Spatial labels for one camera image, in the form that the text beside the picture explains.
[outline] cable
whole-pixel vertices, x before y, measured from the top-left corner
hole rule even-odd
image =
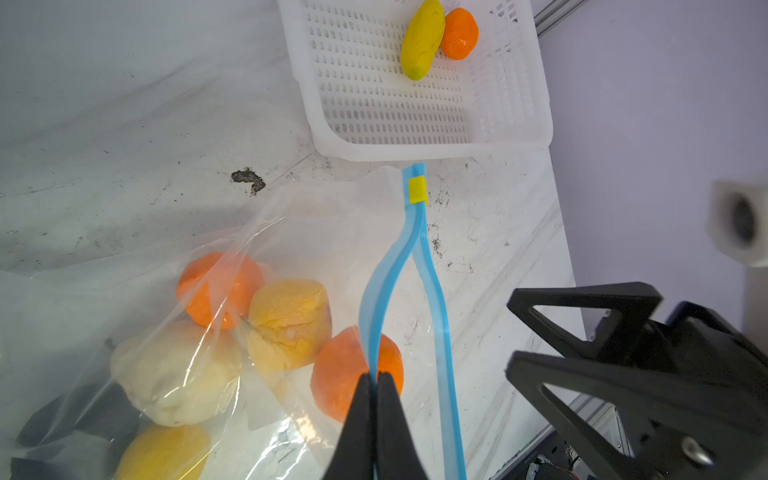
[[[553,467],[555,467],[557,470],[562,470],[563,472],[566,472],[566,473],[570,474],[573,478],[576,478],[576,480],[581,480],[581,478],[579,478],[578,475],[576,475],[575,473],[571,472],[570,470],[566,470],[565,468],[558,467],[557,465],[553,465]]]

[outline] purple wall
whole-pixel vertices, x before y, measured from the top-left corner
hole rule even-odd
[[[541,51],[577,284],[642,280],[656,319],[690,300],[740,327],[744,268],[705,229],[713,180],[768,180],[768,2],[590,0]]]

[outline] yellow toy fruit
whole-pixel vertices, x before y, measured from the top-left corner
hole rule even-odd
[[[432,60],[445,33],[445,12],[438,0],[426,0],[413,15],[402,40],[400,64],[411,80],[421,80],[429,73]]]
[[[120,459],[114,480],[197,480],[208,459],[210,436],[196,425],[152,425]]]
[[[112,353],[109,368],[134,407],[158,425],[195,425],[224,412],[242,358],[229,332],[180,320],[148,327]]]
[[[268,283],[253,295],[248,323],[248,353],[261,372],[301,368],[331,338],[328,293],[314,280]]]

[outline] toy orange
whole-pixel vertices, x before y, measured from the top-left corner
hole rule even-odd
[[[181,300],[192,290],[208,273],[221,258],[223,252],[209,253],[205,257],[198,258],[187,265],[184,272],[181,273],[179,284],[176,285],[176,298]],[[243,258],[243,264],[232,282],[230,292],[227,294],[227,311],[224,313],[222,329],[230,329],[235,326],[231,313],[238,316],[245,316],[250,307],[250,300],[253,294],[264,285],[264,275],[256,262],[249,257]],[[202,286],[192,296],[192,300],[187,304],[187,313],[190,314],[195,323],[202,326],[209,326],[213,319],[210,310],[210,290],[208,282]]]
[[[310,388],[315,404],[323,413],[344,422],[360,376],[368,372],[356,326],[342,330],[326,343],[315,359]],[[392,374],[397,393],[402,393],[402,355],[397,345],[382,335],[379,347],[379,372]]]
[[[457,8],[445,16],[445,34],[440,48],[446,57],[462,60],[478,44],[479,37],[480,30],[475,17],[465,9]]]

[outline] plastic bag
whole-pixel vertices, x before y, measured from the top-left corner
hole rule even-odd
[[[319,478],[342,425],[328,398],[346,390],[315,360],[353,348],[339,343],[346,332],[378,363],[383,320],[427,474],[465,478],[445,304],[424,204],[409,201],[409,178],[423,174],[420,164],[292,184],[241,229],[33,280],[0,273],[4,468],[21,480]],[[418,269],[401,234],[419,241]],[[414,422],[437,398],[442,421]]]

